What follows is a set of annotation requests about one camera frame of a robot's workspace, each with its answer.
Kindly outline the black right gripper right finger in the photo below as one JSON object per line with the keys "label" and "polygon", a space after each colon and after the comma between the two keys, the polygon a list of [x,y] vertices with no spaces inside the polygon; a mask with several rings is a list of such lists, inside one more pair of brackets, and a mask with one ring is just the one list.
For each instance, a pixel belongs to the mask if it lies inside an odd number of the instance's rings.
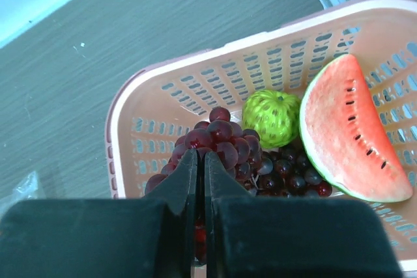
{"label": "black right gripper right finger", "polygon": [[346,199],[254,197],[204,158],[208,277],[401,277],[374,211]]}

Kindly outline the dark red grape bunch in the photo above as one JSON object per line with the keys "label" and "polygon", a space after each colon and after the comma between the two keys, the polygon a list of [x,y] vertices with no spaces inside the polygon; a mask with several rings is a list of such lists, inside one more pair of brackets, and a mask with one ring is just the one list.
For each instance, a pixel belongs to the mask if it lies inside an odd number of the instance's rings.
{"label": "dark red grape bunch", "polygon": [[201,159],[209,152],[216,153],[227,173],[255,196],[329,197],[333,192],[303,148],[289,143],[264,150],[253,127],[241,127],[231,121],[226,108],[216,107],[208,121],[199,121],[191,132],[175,141],[171,157],[160,173],[148,179],[144,193],[150,193],[172,174],[191,149]]}

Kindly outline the clear zip top bag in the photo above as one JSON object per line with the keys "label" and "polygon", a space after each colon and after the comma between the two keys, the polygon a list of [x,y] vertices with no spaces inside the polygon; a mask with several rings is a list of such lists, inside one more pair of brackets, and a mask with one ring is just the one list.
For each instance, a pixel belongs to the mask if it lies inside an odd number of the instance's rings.
{"label": "clear zip top bag", "polygon": [[45,193],[40,183],[39,175],[36,171],[32,171],[7,196],[1,198],[1,215],[17,202],[43,199],[44,197]]}

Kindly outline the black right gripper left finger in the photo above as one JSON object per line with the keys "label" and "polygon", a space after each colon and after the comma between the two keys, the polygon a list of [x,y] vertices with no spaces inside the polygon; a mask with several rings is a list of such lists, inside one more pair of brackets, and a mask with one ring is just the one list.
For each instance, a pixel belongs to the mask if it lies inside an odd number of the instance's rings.
{"label": "black right gripper left finger", "polygon": [[2,277],[193,277],[199,156],[140,199],[21,201],[1,218]]}

